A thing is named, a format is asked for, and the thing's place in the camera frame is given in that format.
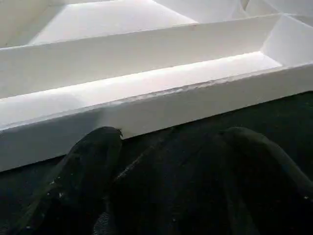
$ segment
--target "white organizer tray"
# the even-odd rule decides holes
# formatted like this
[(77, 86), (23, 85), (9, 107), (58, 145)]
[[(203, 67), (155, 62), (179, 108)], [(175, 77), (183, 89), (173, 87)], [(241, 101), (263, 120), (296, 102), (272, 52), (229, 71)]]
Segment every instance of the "white organizer tray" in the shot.
[(312, 0), (248, 0), (246, 13), (250, 16), (288, 13), (313, 17)]
[(311, 16), (255, 16), (264, 1), (28, 0), (43, 14), (0, 34), (0, 171), (100, 126), (129, 138), (311, 91)]

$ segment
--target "foam board divider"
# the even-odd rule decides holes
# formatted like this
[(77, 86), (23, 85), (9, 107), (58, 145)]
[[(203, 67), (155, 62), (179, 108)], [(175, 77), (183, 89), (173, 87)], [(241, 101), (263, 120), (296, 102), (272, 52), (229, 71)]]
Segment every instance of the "foam board divider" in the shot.
[(0, 49), (0, 171), (311, 91), (312, 40), (274, 15)]
[(250, 16), (277, 13), (313, 17), (312, 0), (249, 0), (246, 12)]
[(241, 0), (1, 0), (0, 47), (244, 17)]

